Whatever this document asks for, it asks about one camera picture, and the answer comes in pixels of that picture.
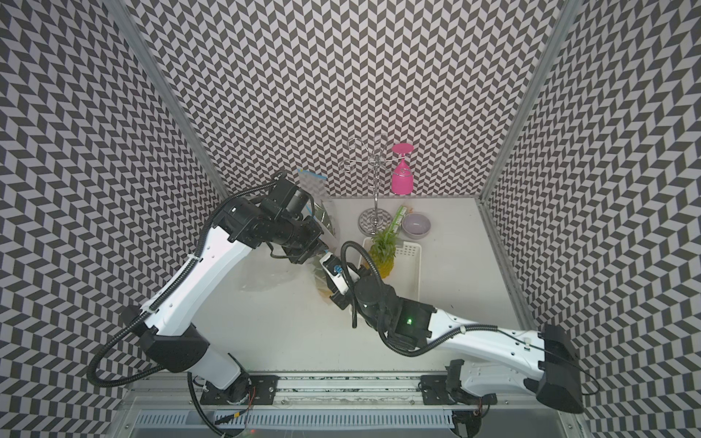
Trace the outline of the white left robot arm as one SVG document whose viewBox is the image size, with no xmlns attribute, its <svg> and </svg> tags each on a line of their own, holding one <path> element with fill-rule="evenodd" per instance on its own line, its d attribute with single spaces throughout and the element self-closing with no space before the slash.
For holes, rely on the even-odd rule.
<svg viewBox="0 0 701 438">
<path fill-rule="evenodd" d="M 226 274 L 259 246 L 280 246 L 280 258 L 295 265 L 323 253 L 327 247 L 315 213 L 313 196 L 285 172 L 226 198 L 204 222 L 193 254 L 166 285 L 142 306 L 123 310 L 125 327 L 95 352 L 86 370 L 88 382 L 113 388 L 161 370 L 189 372 L 206 380 L 226 402 L 244 401 L 251 388 L 248 374 L 232 356 L 211 346 L 193 318 Z M 100 362 L 129 335 L 138 337 L 140 349 L 155 365 L 115 380 L 99 377 Z"/>
</svg>

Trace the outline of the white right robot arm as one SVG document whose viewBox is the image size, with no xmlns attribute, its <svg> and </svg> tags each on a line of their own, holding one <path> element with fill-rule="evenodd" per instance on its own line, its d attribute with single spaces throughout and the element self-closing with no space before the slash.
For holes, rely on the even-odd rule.
<svg viewBox="0 0 701 438">
<path fill-rule="evenodd" d="M 485 401 L 498 393 L 530 394 L 544 406 L 582 414 L 589 392 L 582 388 L 586 371 L 564 328 L 508 330 L 461 319 L 445 310 L 400 297 L 384 283 L 369 253 L 349 241 L 365 260 L 354 266 L 346 255 L 326 253 L 321 266 L 332 289 L 332 301 L 363 319 L 381 343 L 405 358 L 418 358 L 445 348 L 460 358 L 447 366 L 445 393 L 455 403 Z"/>
</svg>

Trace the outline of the pineapple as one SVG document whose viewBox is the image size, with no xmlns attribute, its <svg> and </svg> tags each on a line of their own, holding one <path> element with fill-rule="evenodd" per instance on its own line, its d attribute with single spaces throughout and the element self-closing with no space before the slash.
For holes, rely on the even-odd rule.
<svg viewBox="0 0 701 438">
<path fill-rule="evenodd" d="M 369 254 L 381 278 L 387 278 L 394 268 L 397 248 L 397 234 L 387 226 L 372 238 Z"/>
<path fill-rule="evenodd" d="M 324 269 L 323 268 L 315 268 L 313 270 L 313 275 L 314 275 L 315 287 L 317 288 L 317 292 L 319 292 L 321 297 L 326 297 L 327 299 L 329 299 L 333 295 L 333 290 L 329 286 L 328 277 L 327 277 Z"/>
</svg>

